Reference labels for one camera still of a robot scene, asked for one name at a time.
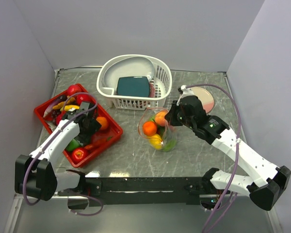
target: laundry basket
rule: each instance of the laundry basket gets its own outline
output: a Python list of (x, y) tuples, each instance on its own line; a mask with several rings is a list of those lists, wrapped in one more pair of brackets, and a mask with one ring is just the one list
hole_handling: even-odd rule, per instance
[[(115, 95), (116, 90), (114, 90), (114, 88), (105, 86), (104, 75), (107, 69), (113, 64), (130, 57), (145, 57), (154, 65), (155, 74), (154, 78), (150, 81), (155, 88), (155, 95), (153, 98), (118, 96)], [(163, 107), (166, 97), (170, 94), (171, 86), (171, 72), (164, 62), (154, 57), (136, 54), (122, 55), (109, 60), (100, 70), (97, 79), (98, 92), (105, 97), (110, 107), (114, 104), (118, 109), (145, 110), (147, 107)]]

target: lemon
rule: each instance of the lemon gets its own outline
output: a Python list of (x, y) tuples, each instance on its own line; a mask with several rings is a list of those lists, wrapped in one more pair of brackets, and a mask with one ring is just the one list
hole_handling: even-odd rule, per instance
[(149, 143), (157, 150), (160, 150), (163, 147), (163, 140), (157, 133), (149, 138)]

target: bowl of fruit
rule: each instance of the bowl of fruit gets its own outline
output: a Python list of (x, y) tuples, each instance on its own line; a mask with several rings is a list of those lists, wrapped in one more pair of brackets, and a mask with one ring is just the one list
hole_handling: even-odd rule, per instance
[[(79, 109), (83, 101), (93, 104), (96, 103), (93, 97), (82, 94), (81, 92), (87, 92), (81, 84), (71, 85), (66, 91), (34, 109), (34, 113), (38, 116), (49, 134), (55, 130), (67, 111)], [(75, 93), (80, 94), (77, 94), (75, 98), (71, 97), (66, 106), (63, 107), (67, 98)], [(93, 135), (79, 134), (63, 151), (65, 157), (73, 167), (82, 167), (86, 165), (119, 140), (123, 134), (122, 128), (99, 103), (97, 104), (93, 117), (101, 125), (99, 131)]]
[(138, 133), (156, 150), (171, 151), (177, 143), (177, 131), (165, 115), (165, 108), (147, 108), (138, 125)]

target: marble countertop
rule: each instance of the marble countertop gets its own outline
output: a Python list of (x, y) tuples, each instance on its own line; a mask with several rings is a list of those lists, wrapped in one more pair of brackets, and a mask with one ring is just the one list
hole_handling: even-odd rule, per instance
[[(57, 95), (75, 83), (82, 84), (94, 94), (100, 105), (122, 127), (121, 139), (104, 151), (99, 157), (78, 170), (100, 177), (184, 177), (203, 176), (212, 167), (230, 172), (234, 162), (218, 149), (197, 138), (186, 127), (178, 127), (178, 141), (170, 152), (152, 148), (138, 134), (138, 123), (144, 111), (109, 108), (96, 89), (99, 69), (68, 69), (58, 74), (54, 94)], [(212, 83), (228, 91), (224, 73), (172, 71), (173, 85), (167, 97), (165, 108), (170, 108), (173, 100), (179, 98), (178, 87), (183, 84)], [(209, 113), (217, 115), (234, 130), (238, 123), (229, 98), (214, 87), (205, 87), (214, 98), (214, 108)], [(41, 143), (49, 136), (45, 129), (41, 132)], [(56, 164), (56, 171), (73, 167), (63, 155)], [(237, 174), (245, 175), (242, 169)]]

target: red tray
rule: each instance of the red tray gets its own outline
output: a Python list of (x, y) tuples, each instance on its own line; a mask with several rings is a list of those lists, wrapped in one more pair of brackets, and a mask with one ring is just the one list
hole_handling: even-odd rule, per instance
[[(81, 85), (77, 84), (81, 89), (82, 92), (87, 92), (87, 90)], [(42, 122), (44, 127), (47, 129), (48, 133), (51, 134), (52, 130), (49, 128), (49, 125), (44, 121), (43, 114), (46, 108), (60, 95), (66, 95), (67, 91), (64, 91), (60, 93), (59, 95), (55, 96), (54, 98), (50, 99), (49, 101), (41, 104), (40, 106), (36, 107), (34, 109), (34, 113), (38, 116), (39, 120)], [(117, 140), (120, 139), (121, 135), (123, 134), (122, 128), (113, 120), (113, 118), (100, 106), (100, 104), (97, 105), (97, 112), (100, 117), (105, 117), (108, 119), (109, 122), (109, 129), (105, 132), (98, 131), (93, 135), (95, 139), (100, 139), (102, 137), (112, 137), (109, 141), (107, 141), (104, 145), (100, 146), (99, 148), (95, 149), (92, 153), (90, 153), (85, 159), (80, 161), (78, 164), (75, 164), (71, 159), (71, 152), (68, 152), (64, 150), (64, 155), (68, 159), (68, 161), (71, 163), (73, 167), (82, 167), (86, 165), (88, 162), (90, 162), (92, 159), (96, 158), (100, 153), (105, 151), (107, 148), (109, 148), (113, 143), (115, 143)]]

